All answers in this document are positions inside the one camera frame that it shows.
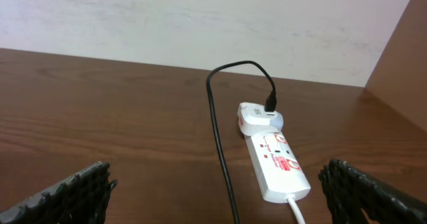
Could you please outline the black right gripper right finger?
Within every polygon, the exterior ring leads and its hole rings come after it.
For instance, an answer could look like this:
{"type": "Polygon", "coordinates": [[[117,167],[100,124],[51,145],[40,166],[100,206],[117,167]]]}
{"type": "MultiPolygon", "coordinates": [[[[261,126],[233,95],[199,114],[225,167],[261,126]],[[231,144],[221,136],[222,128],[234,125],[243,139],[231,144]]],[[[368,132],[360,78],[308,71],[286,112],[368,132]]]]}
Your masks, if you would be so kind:
{"type": "Polygon", "coordinates": [[[331,159],[319,172],[332,223],[426,224],[426,203],[349,165],[331,159]]]}

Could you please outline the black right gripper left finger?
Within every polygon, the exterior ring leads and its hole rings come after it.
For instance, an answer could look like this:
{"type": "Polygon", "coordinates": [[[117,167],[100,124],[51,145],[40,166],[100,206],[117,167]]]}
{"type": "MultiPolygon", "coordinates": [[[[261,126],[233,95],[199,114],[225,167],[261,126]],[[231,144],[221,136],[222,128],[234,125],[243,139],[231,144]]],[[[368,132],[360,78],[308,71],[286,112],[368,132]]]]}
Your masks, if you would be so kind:
{"type": "Polygon", "coordinates": [[[1,224],[105,223],[117,180],[101,161],[1,212],[1,224]]]}

